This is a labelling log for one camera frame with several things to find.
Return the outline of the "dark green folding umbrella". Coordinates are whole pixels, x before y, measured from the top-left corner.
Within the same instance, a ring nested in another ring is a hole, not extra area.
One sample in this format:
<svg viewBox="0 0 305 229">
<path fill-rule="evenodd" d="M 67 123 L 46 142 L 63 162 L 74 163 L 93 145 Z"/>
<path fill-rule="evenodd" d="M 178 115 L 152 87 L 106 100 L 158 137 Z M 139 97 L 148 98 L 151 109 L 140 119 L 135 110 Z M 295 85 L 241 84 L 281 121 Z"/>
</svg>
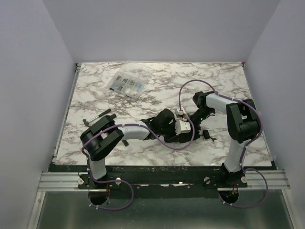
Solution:
<svg viewBox="0 0 305 229">
<path fill-rule="evenodd" d="M 200 134 L 200 131 L 201 131 L 200 124 L 203 121 L 202 118 L 198 121 L 194 121 L 194 120 L 191 120 L 191 121 L 192 121 L 192 123 L 194 124 L 194 127 L 195 127 L 195 134 L 194 134 L 194 138 L 193 138 L 194 140 L 200 138 L 201 136 L 205 140 L 211 139 L 213 142 L 216 140 L 216 138 L 213 138 L 213 137 L 210 136 L 209 131 L 207 129 L 203 130 L 202 133 Z M 183 134 L 180 134 L 180 135 L 176 135 L 175 124 L 174 124 L 174 122 L 172 122 L 165 129 L 165 132 L 162 135 L 163 135 L 164 141 L 166 143 L 186 143 L 186 142 L 191 141 L 193 131 L 191 130 L 188 133 L 183 133 Z"/>
</svg>

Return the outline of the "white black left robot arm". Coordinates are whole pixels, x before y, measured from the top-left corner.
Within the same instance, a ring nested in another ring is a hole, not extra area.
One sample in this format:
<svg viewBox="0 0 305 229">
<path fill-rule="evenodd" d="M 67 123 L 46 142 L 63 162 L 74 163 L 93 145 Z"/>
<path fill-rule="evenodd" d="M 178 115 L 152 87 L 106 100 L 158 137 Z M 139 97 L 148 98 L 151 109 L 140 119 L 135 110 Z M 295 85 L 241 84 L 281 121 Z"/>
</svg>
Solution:
<svg viewBox="0 0 305 229">
<path fill-rule="evenodd" d="M 114 117 L 106 115 L 84 131 L 80 140 L 89 158 L 89 170 L 94 179 L 101 180 L 107 173 L 105 158 L 120 141 L 153 140 L 175 134 L 174 114 L 163 109 L 156 117 L 142 119 L 135 126 L 119 126 Z"/>
</svg>

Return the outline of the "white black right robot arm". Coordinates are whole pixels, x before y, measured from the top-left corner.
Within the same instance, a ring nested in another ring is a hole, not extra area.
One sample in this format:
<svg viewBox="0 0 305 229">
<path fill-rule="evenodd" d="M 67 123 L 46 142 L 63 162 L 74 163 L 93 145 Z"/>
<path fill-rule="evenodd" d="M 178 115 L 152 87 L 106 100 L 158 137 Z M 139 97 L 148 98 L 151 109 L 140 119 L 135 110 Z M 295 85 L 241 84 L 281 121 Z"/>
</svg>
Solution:
<svg viewBox="0 0 305 229">
<path fill-rule="evenodd" d="M 224 98 L 214 92 L 196 92 L 193 102 L 198 110 L 190 116 L 199 126 L 210 115 L 219 111 L 226 115 L 227 129 L 231 138 L 229 152 L 222 170 L 227 176 L 242 173 L 243 160 L 249 143 L 261 133 L 261 122 L 252 99 L 239 102 Z"/>
</svg>

